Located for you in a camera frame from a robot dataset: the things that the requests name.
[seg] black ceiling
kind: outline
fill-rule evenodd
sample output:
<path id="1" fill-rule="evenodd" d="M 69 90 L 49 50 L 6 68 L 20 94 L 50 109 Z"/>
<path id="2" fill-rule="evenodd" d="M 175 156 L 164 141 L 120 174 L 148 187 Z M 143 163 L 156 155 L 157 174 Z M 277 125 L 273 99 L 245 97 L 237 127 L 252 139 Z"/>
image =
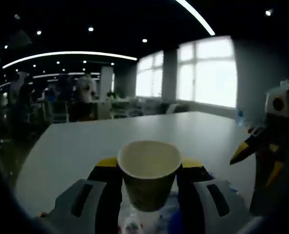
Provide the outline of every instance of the black ceiling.
<path id="1" fill-rule="evenodd" d="M 281 41 L 289 38 L 289 6 L 274 1 L 255 4 L 248 1 L 187 0 L 209 23 L 216 35 L 234 38 Z M 20 1 L 0 13 L 1 65 L 46 52 L 97 51 L 141 58 L 153 52 L 176 48 L 181 43 L 209 37 L 203 26 L 175 0 L 56 0 Z M 267 9 L 274 9 L 271 17 Z M 31 44 L 13 48 L 10 35 L 22 29 Z M 104 56 L 50 56 L 21 62 L 6 68 L 33 75 L 80 72 L 83 60 L 91 72 L 100 65 L 114 67 L 134 61 Z"/>

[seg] desk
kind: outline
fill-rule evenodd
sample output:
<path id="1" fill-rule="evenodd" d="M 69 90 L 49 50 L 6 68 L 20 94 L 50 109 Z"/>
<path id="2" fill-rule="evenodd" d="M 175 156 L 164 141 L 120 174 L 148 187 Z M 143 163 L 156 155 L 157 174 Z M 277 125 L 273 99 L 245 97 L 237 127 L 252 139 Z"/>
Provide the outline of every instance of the desk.
<path id="1" fill-rule="evenodd" d="M 56 197 L 78 179 L 87 178 L 102 158 L 116 156 L 131 141 L 149 139 L 174 144 L 183 156 L 200 160 L 209 172 L 238 189 L 248 207 L 255 157 L 229 165 L 247 137 L 234 120 L 201 112 L 52 124 L 26 159 L 15 192 L 31 215 L 49 212 Z"/>

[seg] paper cup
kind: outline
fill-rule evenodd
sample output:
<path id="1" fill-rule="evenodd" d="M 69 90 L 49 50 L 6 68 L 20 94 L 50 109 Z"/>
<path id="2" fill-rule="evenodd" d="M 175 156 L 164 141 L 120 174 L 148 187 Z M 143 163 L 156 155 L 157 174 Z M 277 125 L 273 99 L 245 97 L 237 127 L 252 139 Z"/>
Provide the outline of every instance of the paper cup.
<path id="1" fill-rule="evenodd" d="M 179 150 L 171 144 L 135 141 L 124 146 L 118 165 L 131 204 L 145 212 L 163 207 L 181 163 Z"/>

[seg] gray gripper part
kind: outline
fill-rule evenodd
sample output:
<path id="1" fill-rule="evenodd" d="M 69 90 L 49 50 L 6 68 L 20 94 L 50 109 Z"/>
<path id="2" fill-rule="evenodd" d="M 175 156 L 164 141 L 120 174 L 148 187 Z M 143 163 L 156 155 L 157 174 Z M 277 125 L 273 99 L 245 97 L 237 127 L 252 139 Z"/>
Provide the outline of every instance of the gray gripper part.
<path id="1" fill-rule="evenodd" d="M 220 216 L 214 199 L 208 189 L 209 185 L 216 185 L 224 196 L 229 212 Z M 251 215 L 244 206 L 243 199 L 230 190 L 226 180 L 209 180 L 194 183 L 200 196 L 204 212 L 205 234 L 235 234 L 251 219 Z"/>
<path id="2" fill-rule="evenodd" d="M 80 215 L 73 215 L 72 209 L 82 188 L 91 188 Z M 100 196 L 106 183 L 81 179 L 63 192 L 56 199 L 55 208 L 45 220 L 55 233 L 63 234 L 94 234 L 95 217 Z"/>

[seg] white table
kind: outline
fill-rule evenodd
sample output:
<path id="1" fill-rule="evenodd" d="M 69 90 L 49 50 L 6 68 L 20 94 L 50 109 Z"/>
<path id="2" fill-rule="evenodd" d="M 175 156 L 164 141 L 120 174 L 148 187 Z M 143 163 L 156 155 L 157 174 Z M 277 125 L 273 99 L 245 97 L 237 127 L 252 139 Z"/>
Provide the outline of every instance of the white table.
<path id="1" fill-rule="evenodd" d="M 234 120 L 200 112 L 51 125 L 31 150 L 18 177 L 16 196 L 31 215 L 49 212 L 55 199 L 102 158 L 113 157 L 131 141 L 174 144 L 183 156 L 199 159 L 217 178 L 227 179 L 249 206 L 255 157 L 230 166 L 248 137 Z"/>

